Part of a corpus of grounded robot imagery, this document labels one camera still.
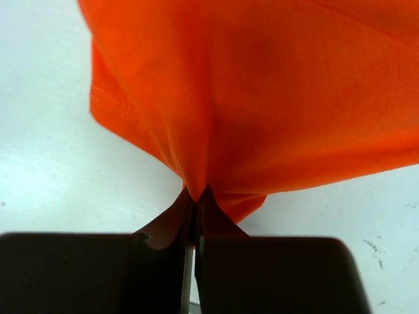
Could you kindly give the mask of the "orange t-shirt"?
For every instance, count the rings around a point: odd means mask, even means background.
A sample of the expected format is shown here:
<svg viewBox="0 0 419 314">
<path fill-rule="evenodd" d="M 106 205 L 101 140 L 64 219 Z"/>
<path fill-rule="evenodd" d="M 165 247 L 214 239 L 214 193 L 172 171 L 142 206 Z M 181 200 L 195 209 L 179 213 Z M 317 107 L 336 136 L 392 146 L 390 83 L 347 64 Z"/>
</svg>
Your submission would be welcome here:
<svg viewBox="0 0 419 314">
<path fill-rule="evenodd" d="M 417 1 L 79 1 L 90 111 L 234 221 L 418 163 Z"/>
</svg>

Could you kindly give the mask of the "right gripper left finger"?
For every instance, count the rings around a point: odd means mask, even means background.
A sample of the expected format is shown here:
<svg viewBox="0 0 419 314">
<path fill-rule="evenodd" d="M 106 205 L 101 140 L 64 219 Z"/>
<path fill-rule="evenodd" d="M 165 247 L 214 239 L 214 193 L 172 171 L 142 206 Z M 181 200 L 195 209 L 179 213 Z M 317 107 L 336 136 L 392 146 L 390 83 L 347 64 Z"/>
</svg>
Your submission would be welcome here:
<svg viewBox="0 0 419 314">
<path fill-rule="evenodd" d="M 132 234 L 1 236 L 2 313 L 187 313 L 193 201 Z"/>
</svg>

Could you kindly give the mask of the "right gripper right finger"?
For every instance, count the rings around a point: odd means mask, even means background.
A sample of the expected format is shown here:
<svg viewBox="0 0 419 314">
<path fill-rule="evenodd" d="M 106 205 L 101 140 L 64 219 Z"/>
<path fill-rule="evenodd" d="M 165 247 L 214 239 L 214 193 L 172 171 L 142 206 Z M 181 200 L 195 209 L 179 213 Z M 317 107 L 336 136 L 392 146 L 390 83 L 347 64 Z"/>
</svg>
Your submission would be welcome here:
<svg viewBox="0 0 419 314">
<path fill-rule="evenodd" d="M 332 237 L 253 237 L 210 188 L 196 205 L 203 313 L 370 313 L 355 260 Z"/>
</svg>

